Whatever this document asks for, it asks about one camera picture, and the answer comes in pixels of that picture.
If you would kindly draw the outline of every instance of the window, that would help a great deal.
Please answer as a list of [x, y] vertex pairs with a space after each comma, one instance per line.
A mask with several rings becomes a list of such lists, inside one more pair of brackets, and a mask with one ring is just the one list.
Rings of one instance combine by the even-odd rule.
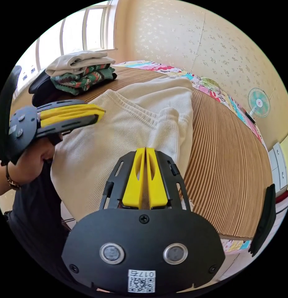
[[46, 68], [57, 57], [61, 55], [60, 51], [60, 29], [62, 20], [49, 28], [39, 38], [38, 54], [40, 68]]
[[35, 76], [36, 69], [36, 59], [35, 59], [35, 47], [36, 41], [26, 50], [26, 52], [21, 56], [17, 65], [22, 67], [19, 80], [18, 89], [26, 85], [26, 83]]
[[[106, 24], [109, 18], [114, 18], [114, 14], [109, 12], [117, 2], [109, 0], [91, 5], [71, 14], [43, 33], [17, 62], [22, 71], [14, 98], [57, 57], [82, 50], [113, 48], [113, 39], [109, 38], [113, 35], [110, 34], [111, 25]], [[114, 20], [109, 23], [114, 27]]]
[[69, 54], [73, 52], [83, 51], [83, 19], [85, 11], [78, 11], [65, 19], [63, 27], [63, 52]]
[[101, 20], [103, 9], [90, 9], [86, 23], [86, 42], [89, 50], [102, 50]]

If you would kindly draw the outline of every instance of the drawer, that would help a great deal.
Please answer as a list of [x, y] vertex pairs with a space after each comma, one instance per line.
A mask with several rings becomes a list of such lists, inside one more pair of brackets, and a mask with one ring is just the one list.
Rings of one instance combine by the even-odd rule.
[[286, 172], [284, 156], [279, 143], [276, 143], [273, 146], [273, 150], [277, 158], [277, 166], [280, 173], [280, 188], [282, 189], [287, 186], [287, 172]]
[[270, 159], [271, 170], [274, 170], [277, 168], [277, 157], [275, 156], [274, 150], [270, 150], [268, 155]]
[[272, 183], [275, 184], [275, 193], [277, 194], [281, 190], [280, 172], [278, 168], [272, 171]]

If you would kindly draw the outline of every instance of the patterned wallpaper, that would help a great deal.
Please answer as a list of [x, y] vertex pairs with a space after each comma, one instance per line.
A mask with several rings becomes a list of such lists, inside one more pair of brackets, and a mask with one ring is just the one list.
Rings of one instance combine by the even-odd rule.
[[258, 87], [271, 98], [257, 119], [268, 149], [288, 134], [288, 94], [275, 68], [241, 30], [220, 16], [179, 0], [132, 0], [127, 60], [154, 60], [216, 81], [247, 111]]

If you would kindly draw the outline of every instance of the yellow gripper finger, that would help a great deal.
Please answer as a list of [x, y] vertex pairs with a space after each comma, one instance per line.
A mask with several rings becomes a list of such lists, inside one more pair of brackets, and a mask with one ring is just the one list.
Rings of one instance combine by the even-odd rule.
[[98, 115], [98, 122], [104, 114], [105, 111], [102, 108], [92, 104], [61, 106], [40, 112], [41, 127], [49, 126], [65, 120], [93, 115]]
[[154, 148], [146, 148], [147, 185], [150, 209], [165, 207], [168, 203]]
[[136, 151], [131, 174], [122, 199], [125, 207], [137, 209], [142, 207], [144, 166], [145, 148], [139, 148]]

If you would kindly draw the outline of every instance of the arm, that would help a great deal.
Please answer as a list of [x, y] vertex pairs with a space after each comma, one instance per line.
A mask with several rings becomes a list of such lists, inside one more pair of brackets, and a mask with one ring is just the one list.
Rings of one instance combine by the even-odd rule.
[[[45, 159], [53, 158], [55, 147], [47, 138], [42, 138], [30, 145], [22, 154], [17, 164], [8, 164], [10, 178], [19, 185], [30, 183], [36, 179], [43, 168]], [[0, 164], [0, 196], [11, 188], [7, 182], [6, 167]]]
[[7, 182], [5, 167], [2, 167], [0, 164], [0, 196], [5, 194], [11, 188]]

